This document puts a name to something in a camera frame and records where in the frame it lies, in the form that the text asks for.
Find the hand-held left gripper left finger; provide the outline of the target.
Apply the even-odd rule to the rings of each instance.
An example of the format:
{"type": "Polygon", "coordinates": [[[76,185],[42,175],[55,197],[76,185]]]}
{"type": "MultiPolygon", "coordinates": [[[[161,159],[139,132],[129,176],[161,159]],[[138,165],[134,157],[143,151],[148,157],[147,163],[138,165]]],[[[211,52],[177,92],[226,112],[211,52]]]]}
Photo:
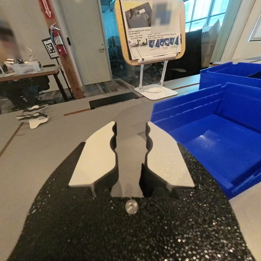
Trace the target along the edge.
{"type": "Polygon", "coordinates": [[[104,189],[111,192],[119,179],[116,136],[117,123],[111,121],[86,140],[69,181],[70,187],[87,187],[93,197],[104,189]]]}

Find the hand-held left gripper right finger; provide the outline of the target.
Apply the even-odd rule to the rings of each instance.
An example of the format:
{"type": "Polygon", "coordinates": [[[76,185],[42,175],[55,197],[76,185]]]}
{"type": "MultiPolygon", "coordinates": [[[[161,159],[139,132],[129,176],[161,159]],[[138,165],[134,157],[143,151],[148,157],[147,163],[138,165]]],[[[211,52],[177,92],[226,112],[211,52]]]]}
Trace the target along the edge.
{"type": "Polygon", "coordinates": [[[139,180],[142,195],[152,197],[156,191],[176,195],[177,189],[194,189],[176,140],[152,122],[146,123],[145,135],[147,152],[139,180]]]}

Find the blue plastic bin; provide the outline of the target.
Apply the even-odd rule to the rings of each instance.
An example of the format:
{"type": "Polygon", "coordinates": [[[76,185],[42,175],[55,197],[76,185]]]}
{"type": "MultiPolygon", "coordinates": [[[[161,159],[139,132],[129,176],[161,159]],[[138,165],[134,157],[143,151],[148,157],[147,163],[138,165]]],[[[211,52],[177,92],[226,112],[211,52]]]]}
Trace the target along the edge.
{"type": "Polygon", "coordinates": [[[261,180],[261,89],[216,85],[154,104],[151,122],[182,144],[228,199],[261,180]]]}
{"type": "Polygon", "coordinates": [[[199,90],[226,83],[261,88],[261,64],[228,62],[200,71],[199,90]]]}

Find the black flat mat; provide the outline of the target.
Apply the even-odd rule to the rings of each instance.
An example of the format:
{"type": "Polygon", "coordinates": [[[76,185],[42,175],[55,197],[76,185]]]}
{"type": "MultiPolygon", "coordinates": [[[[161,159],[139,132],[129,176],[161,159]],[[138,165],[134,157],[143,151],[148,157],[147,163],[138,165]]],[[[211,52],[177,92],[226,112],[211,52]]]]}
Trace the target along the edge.
{"type": "Polygon", "coordinates": [[[123,94],[118,94],[118,95],[100,98],[96,100],[91,100],[89,101],[89,105],[90,105],[90,109],[93,110],[99,107],[121,103],[132,99],[139,99],[139,96],[133,92],[123,93],[123,94]]]}

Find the office desk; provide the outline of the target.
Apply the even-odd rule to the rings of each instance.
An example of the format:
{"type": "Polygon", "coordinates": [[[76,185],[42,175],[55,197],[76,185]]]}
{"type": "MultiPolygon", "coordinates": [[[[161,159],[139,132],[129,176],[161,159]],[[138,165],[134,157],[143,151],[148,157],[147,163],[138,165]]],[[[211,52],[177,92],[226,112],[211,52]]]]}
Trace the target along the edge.
{"type": "Polygon", "coordinates": [[[26,69],[25,73],[21,73],[21,74],[17,74],[17,73],[4,74],[4,73],[2,73],[2,75],[0,77],[0,82],[22,80],[22,79],[29,79],[29,78],[34,78],[34,77],[52,75],[55,79],[57,87],[59,88],[59,91],[60,91],[64,101],[68,102],[69,99],[68,99],[68,97],[65,93],[65,90],[63,88],[63,85],[61,84],[61,81],[58,77],[58,74],[60,72],[61,72],[61,65],[55,65],[54,67],[41,68],[40,71],[29,71],[28,69],[26,69]]]}

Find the white door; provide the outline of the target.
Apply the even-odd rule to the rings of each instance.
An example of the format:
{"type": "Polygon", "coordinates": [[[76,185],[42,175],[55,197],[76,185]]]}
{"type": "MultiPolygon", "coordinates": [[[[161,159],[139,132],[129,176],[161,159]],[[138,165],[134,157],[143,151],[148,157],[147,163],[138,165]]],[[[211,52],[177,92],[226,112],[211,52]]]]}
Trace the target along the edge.
{"type": "Polygon", "coordinates": [[[84,85],[112,80],[101,5],[97,0],[77,1],[80,22],[80,67],[84,85]],[[104,44],[104,53],[99,48],[104,44]]]}

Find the black office chair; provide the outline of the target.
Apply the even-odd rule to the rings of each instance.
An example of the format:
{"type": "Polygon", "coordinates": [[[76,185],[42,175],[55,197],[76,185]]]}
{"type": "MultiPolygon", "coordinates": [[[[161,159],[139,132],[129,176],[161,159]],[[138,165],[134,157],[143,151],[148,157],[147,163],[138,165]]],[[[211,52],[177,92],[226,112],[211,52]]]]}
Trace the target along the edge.
{"type": "Polygon", "coordinates": [[[197,75],[201,70],[202,29],[185,33],[185,52],[176,60],[168,61],[164,81],[197,75]]]}

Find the clear plastic container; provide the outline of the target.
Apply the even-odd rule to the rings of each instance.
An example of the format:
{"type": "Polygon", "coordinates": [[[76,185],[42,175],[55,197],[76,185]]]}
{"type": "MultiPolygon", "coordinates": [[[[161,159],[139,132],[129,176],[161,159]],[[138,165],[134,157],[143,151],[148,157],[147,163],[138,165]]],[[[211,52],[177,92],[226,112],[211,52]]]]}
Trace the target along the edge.
{"type": "Polygon", "coordinates": [[[16,74],[28,74],[41,71],[39,63],[37,61],[25,62],[23,64],[11,64],[11,67],[16,74]]]}

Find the wooden instruction board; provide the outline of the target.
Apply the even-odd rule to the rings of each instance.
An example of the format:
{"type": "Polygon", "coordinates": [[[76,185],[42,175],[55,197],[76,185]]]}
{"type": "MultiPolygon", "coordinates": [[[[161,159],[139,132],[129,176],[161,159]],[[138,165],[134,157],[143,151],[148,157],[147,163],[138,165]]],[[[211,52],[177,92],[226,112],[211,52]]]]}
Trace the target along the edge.
{"type": "Polygon", "coordinates": [[[133,66],[179,59],[185,52],[184,1],[115,1],[124,60],[133,66]]]}

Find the black white tag sign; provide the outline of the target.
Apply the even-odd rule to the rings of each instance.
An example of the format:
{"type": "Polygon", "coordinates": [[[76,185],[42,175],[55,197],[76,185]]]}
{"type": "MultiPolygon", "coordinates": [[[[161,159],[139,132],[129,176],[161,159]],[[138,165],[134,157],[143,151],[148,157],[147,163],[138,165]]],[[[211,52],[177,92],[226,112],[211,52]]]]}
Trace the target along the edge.
{"type": "Polygon", "coordinates": [[[44,47],[48,53],[48,56],[50,59],[57,59],[59,58],[59,54],[57,53],[56,47],[53,44],[51,38],[46,38],[42,40],[42,43],[44,44],[44,47]]]}

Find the red fire extinguisher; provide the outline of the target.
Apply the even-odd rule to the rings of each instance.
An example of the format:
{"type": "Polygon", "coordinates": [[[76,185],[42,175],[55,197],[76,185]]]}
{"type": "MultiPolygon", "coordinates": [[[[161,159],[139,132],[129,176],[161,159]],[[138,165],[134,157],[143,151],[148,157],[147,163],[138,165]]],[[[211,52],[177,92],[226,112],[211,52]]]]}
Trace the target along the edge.
{"type": "Polygon", "coordinates": [[[51,41],[55,45],[58,54],[62,56],[67,55],[68,53],[60,29],[56,27],[55,23],[50,25],[49,34],[51,37],[51,41]]]}

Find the cardboard box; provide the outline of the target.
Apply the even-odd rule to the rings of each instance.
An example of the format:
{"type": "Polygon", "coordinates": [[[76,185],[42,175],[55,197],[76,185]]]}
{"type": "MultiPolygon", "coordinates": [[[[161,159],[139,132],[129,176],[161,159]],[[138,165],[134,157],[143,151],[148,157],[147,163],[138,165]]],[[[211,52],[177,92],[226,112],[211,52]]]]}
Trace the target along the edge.
{"type": "Polygon", "coordinates": [[[210,65],[211,57],[216,46],[216,42],[220,33],[219,19],[212,26],[202,28],[201,34],[201,68],[207,68],[210,65]]]}

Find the window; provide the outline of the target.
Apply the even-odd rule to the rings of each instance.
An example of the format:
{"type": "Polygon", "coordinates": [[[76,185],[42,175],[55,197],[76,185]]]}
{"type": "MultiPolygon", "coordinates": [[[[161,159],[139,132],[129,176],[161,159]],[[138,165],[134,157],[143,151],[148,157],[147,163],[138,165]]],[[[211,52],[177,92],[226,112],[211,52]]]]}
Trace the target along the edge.
{"type": "Polygon", "coordinates": [[[256,0],[249,16],[250,34],[248,42],[261,41],[261,1],[256,0]]]}
{"type": "Polygon", "coordinates": [[[185,0],[185,32],[211,27],[217,21],[222,26],[229,0],[185,0]]]}

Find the wooden post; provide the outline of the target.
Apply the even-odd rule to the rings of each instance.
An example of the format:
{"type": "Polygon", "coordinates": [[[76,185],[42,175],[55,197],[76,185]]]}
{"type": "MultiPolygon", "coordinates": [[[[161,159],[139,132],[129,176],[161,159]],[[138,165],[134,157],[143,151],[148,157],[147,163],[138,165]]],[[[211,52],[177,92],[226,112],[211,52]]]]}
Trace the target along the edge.
{"type": "Polygon", "coordinates": [[[70,85],[70,88],[72,90],[73,96],[75,99],[79,100],[84,98],[81,86],[80,86],[80,82],[79,82],[79,77],[77,75],[71,54],[68,50],[68,44],[66,42],[66,35],[64,34],[62,25],[59,21],[59,17],[58,12],[55,10],[54,8],[54,1],[50,1],[51,2],[51,6],[52,6],[52,11],[54,12],[54,18],[53,19],[47,19],[45,16],[45,13],[43,12],[44,16],[45,16],[45,21],[47,23],[47,27],[48,27],[48,31],[49,31],[49,27],[51,24],[56,24],[56,27],[60,29],[64,44],[66,46],[66,50],[67,50],[67,55],[59,55],[59,59],[60,59],[60,63],[61,66],[63,67],[63,70],[66,74],[68,83],[70,85]]]}

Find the red wall sign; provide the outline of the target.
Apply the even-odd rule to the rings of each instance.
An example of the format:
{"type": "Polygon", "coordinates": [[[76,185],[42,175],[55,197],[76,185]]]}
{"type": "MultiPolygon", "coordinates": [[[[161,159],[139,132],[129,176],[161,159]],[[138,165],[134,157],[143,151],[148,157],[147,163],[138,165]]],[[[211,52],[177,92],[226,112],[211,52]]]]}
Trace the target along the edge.
{"type": "Polygon", "coordinates": [[[50,0],[39,0],[39,3],[41,5],[41,9],[45,13],[46,18],[53,19],[54,12],[52,11],[52,6],[51,6],[50,0]]]}

